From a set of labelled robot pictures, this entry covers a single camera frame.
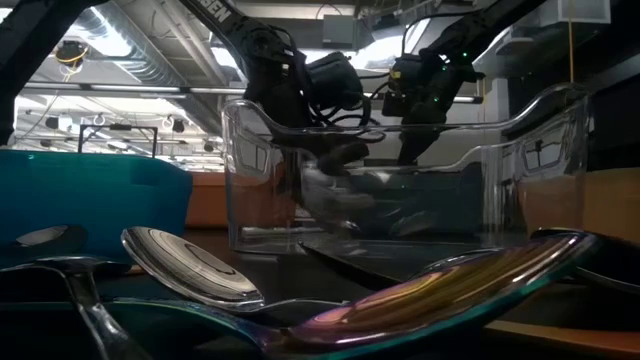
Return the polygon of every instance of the black robotic arm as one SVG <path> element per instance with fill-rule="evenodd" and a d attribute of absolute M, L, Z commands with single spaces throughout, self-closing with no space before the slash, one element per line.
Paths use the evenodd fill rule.
<path fill-rule="evenodd" d="M 405 125 L 444 124 L 462 84 L 483 76 L 473 69 L 473 60 L 500 32 L 545 1 L 497 0 L 451 24 L 419 55 L 402 54 L 391 71 L 392 91 L 385 94 L 383 115 L 401 116 Z M 413 163 L 439 132 L 405 132 L 400 165 Z"/>
<path fill-rule="evenodd" d="M 180 0 L 227 47 L 249 80 L 244 97 L 260 104 L 267 115 L 290 128 L 331 126 L 323 110 L 357 107 L 364 101 L 355 69 L 340 52 L 311 64 L 284 29 L 250 18 L 225 0 Z M 280 34 L 288 37 L 285 42 Z M 366 117 L 370 106 L 364 106 Z M 354 136 L 289 136 L 271 128 L 274 142 L 300 147 L 322 158 Z"/>

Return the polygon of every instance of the transparent plastic container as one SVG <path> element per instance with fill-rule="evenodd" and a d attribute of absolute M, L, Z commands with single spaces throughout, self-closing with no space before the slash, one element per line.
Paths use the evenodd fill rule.
<path fill-rule="evenodd" d="M 427 261 L 521 244 L 539 228 L 582 227 L 582 88 L 547 89 L 507 121 L 451 120 L 290 129 L 252 102 L 226 104 L 231 247 L 296 253 L 303 241 L 336 256 Z M 400 165 L 408 139 L 435 142 Z M 336 165 L 322 150 L 329 142 L 365 152 Z"/>

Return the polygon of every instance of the spoon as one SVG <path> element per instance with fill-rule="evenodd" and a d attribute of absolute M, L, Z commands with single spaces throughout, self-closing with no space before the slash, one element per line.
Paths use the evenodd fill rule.
<path fill-rule="evenodd" d="M 87 230 L 80 225 L 61 225 L 30 232 L 0 247 L 0 264 L 72 254 L 84 246 L 87 237 Z"/>
<path fill-rule="evenodd" d="M 531 238 L 576 231 L 563 228 L 538 230 L 531 234 Z M 575 277 L 589 284 L 640 295 L 640 276 L 638 271 L 630 268 L 640 259 L 640 246 L 613 236 L 595 235 L 605 240 L 603 246 L 589 262 L 576 269 Z"/>
<path fill-rule="evenodd" d="M 549 236 L 572 233 L 578 234 L 582 232 L 563 228 L 541 229 L 533 232 L 530 238 L 534 241 Z M 628 269 L 628 264 L 633 264 L 640 258 L 640 246 L 611 236 L 596 233 L 590 234 L 602 239 L 602 246 L 596 255 L 587 263 L 577 267 L 572 275 L 585 281 L 587 284 L 640 295 L 640 277 L 638 277 L 637 272 L 629 271 Z M 302 242 L 298 244 L 305 253 L 333 270 L 336 274 L 369 290 L 378 291 L 390 286 L 389 284 L 399 284 L 403 281 L 364 269 L 356 264 L 310 248 Z M 411 275 L 407 280 L 414 279 L 427 272 L 438 271 L 440 267 L 450 265 L 451 263 L 464 262 L 473 257 L 482 256 L 485 253 L 501 250 L 502 248 L 478 249 L 438 260 L 427 265 L 414 275 Z"/>
<path fill-rule="evenodd" d="M 599 245 L 591 234 L 549 236 L 522 247 L 442 266 L 411 281 L 287 328 L 256 324 L 204 304 L 118 299 L 140 311 L 179 311 L 277 358 L 343 359 L 396 350 L 422 339 L 483 326 L 529 294 L 571 272 Z"/>
<path fill-rule="evenodd" d="M 103 360 L 151 359 L 100 303 L 93 272 L 98 268 L 121 272 L 128 265 L 100 261 L 83 256 L 58 256 L 0 269 L 0 273 L 43 269 L 60 275 L 71 302 L 80 313 Z"/>
<path fill-rule="evenodd" d="M 341 304 L 313 299 L 267 304 L 260 290 L 243 274 L 180 237 L 133 227 L 124 230 L 121 239 L 131 258 L 161 284 L 186 299 L 240 316 L 306 305 L 313 305 L 314 314 L 318 314 Z"/>

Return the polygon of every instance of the silver spoon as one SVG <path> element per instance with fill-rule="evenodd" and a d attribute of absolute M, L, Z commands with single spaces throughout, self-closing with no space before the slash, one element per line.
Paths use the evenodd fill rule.
<path fill-rule="evenodd" d="M 72 254 L 85 245 L 87 238 L 87 230 L 80 225 L 60 225 L 33 231 L 0 247 L 0 264 Z"/>
<path fill-rule="evenodd" d="M 261 326 L 183 301 L 117 299 L 112 305 L 193 316 L 251 342 L 269 357 L 343 359 L 408 345 L 444 331 L 483 326 L 569 274 L 599 245 L 598 237 L 591 234 L 550 236 L 442 266 L 287 328 Z"/>
<path fill-rule="evenodd" d="M 122 244 L 140 267 L 161 284 L 189 300 L 234 314 L 258 314 L 297 305 L 314 305 L 322 312 L 341 305 L 313 299 L 266 304 L 260 290 L 242 273 L 196 245 L 161 230 L 125 229 Z"/>
<path fill-rule="evenodd" d="M 151 359 L 107 312 L 96 290 L 94 270 L 103 268 L 109 272 L 120 272 L 123 266 L 128 267 L 90 257 L 59 256 L 0 269 L 0 273 L 28 269 L 57 273 L 65 280 L 71 302 L 91 331 L 103 360 Z"/>

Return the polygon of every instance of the blue plastic bin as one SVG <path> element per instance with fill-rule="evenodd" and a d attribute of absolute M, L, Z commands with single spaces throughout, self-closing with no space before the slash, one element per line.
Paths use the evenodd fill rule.
<path fill-rule="evenodd" d="M 0 244 L 63 224 L 89 231 L 85 253 L 131 262 L 122 230 L 148 226 L 181 235 L 191 175 L 128 155 L 0 151 Z"/>

